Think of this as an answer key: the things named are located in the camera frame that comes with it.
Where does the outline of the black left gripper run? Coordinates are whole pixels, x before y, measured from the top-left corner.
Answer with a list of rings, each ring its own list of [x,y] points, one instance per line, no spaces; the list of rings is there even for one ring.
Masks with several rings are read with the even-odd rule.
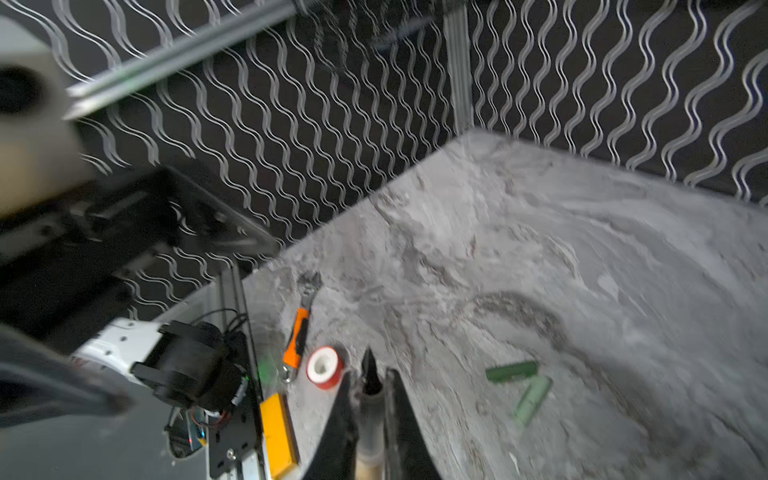
[[[1,323],[90,336],[128,306],[122,275],[160,247],[277,253],[277,240],[200,164],[123,171],[1,222]]]

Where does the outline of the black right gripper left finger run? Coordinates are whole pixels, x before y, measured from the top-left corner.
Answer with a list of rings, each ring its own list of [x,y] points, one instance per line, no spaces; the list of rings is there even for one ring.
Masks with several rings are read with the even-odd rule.
[[[353,384],[354,375],[346,372],[304,480],[355,478],[359,433],[351,402]]]

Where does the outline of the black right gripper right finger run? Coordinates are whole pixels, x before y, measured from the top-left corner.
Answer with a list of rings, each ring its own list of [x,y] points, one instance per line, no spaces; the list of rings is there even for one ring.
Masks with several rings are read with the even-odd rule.
[[[388,368],[384,381],[386,479],[441,479],[429,453],[400,373]]]

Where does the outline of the light green pen cap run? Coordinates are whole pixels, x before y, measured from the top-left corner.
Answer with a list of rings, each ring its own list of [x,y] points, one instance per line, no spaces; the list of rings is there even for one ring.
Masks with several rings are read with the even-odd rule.
[[[531,423],[546,400],[552,385],[553,380],[548,376],[531,378],[513,412],[513,419],[520,428],[526,428]]]

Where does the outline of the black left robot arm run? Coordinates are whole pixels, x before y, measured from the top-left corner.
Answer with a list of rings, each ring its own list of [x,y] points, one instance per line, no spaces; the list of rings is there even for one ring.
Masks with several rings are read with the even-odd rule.
[[[227,333],[203,318],[120,317],[125,277],[183,242],[224,255],[272,256],[270,232],[193,162],[101,180],[86,173],[1,173],[1,424],[113,416],[128,401],[73,365],[80,358],[149,388],[180,409],[225,414],[248,370]]]

